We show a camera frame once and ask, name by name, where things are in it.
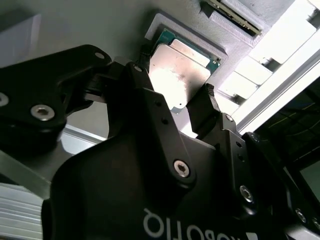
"metal frame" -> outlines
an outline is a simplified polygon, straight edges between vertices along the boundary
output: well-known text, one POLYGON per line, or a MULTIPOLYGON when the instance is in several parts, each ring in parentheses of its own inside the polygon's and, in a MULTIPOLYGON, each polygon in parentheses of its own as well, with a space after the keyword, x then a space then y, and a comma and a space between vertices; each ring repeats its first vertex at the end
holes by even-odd
POLYGON ((320 31, 317 31, 232 114, 241 134, 254 132, 318 78, 320 75, 319 42, 320 31), (283 78, 286 80, 279 85, 277 82, 283 78))

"silver screw head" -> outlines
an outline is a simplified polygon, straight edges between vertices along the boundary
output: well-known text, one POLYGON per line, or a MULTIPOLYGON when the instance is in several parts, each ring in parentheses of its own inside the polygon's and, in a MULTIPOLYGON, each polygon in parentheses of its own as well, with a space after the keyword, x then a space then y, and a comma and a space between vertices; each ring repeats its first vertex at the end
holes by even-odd
POLYGON ((173 163, 175 171, 180 175, 180 177, 187 178, 190 174, 188 165, 181 160, 176 160, 173 163))
POLYGON ((317 228, 318 230, 320 230, 320 223, 318 222, 318 220, 317 220, 316 218, 313 218, 313 219, 312 219, 312 222, 313 222, 313 224, 316 226, 316 228, 317 228))
POLYGON ((138 67, 137 65, 134 65, 134 69, 139 71, 139 72, 142 72, 142 69, 140 67, 138 67))
POLYGON ((302 213, 302 211, 301 211, 299 208, 297 208, 297 209, 295 210, 295 213, 297 214, 297 216, 299 217, 299 219, 301 220, 301 222, 303 222, 303 223, 306 223, 306 222, 307 222, 307 219, 306 219, 305 215, 302 213))
POLYGON ((3 107, 9 103, 9 98, 4 93, 0 92, 0 107, 3 107))
POLYGON ((230 122, 233 122, 234 119, 229 115, 229 114, 226 114, 225 115, 226 119, 228 119, 230 122))
POLYGON ((240 186, 240 193, 248 203, 252 203, 254 201, 254 196, 252 196, 252 193, 245 185, 240 186))
POLYGON ((49 121, 55 116, 55 111, 47 105, 35 105, 31 108, 31 115, 41 121, 49 121))
POLYGON ((94 55, 100 59, 105 59, 105 56, 100 52, 96 52, 94 55))

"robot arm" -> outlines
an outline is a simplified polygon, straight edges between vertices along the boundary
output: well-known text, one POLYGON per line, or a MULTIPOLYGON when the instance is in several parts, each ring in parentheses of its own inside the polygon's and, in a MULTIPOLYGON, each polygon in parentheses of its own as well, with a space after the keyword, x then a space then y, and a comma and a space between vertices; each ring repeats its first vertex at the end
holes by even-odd
POLYGON ((91 45, 0 69, 0 173, 45 201, 44 240, 318 239, 318 216, 254 133, 240 136, 213 86, 179 132, 148 72, 91 45), (67 116, 108 106, 106 141, 71 156, 67 116))

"robotiq logo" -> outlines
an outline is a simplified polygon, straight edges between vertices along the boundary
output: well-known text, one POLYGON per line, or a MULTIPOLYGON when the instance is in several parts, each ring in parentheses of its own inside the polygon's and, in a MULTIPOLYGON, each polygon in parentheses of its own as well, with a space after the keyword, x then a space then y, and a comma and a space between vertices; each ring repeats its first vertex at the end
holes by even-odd
MULTIPOLYGON (((181 228, 180 221, 176 222, 176 231, 175 231, 175 235, 173 236, 171 231, 172 224, 171 224, 170 218, 167 217, 165 219, 165 224, 164 224, 164 221, 158 215, 150 212, 147 208, 145 208, 144 211, 146 212, 146 216, 143 219, 143 228, 150 237, 155 239, 160 238, 165 234, 165 230, 166 230, 167 240, 183 240, 182 236, 184 231, 181 228), (159 227, 157 227, 156 230, 154 229, 154 227, 152 227, 152 230, 151 230, 149 221, 153 221, 153 223, 157 221, 157 225, 159 227)), ((185 232, 186 232, 187 240, 195 240, 195 239, 197 240, 198 239, 199 240, 241 240, 238 237, 236 238, 233 236, 229 236, 222 232, 215 235, 212 230, 202 231, 196 225, 188 226, 185 232)), ((256 233, 246 232, 245 234, 248 240, 259 240, 256 233)))

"metal plate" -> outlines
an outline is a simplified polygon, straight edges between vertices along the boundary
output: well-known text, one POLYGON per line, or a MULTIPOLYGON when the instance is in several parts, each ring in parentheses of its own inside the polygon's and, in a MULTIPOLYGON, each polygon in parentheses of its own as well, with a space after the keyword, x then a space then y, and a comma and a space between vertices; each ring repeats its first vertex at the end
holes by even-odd
POLYGON ((150 80, 169 109, 183 109, 210 77, 210 71, 172 47, 159 44, 150 60, 150 80))
POLYGON ((192 60, 196 61, 204 67, 206 67, 210 62, 209 58, 203 56, 201 53, 187 46, 178 39, 173 40, 173 42, 170 44, 170 47, 176 49, 180 53, 183 53, 188 58, 191 58, 192 60))

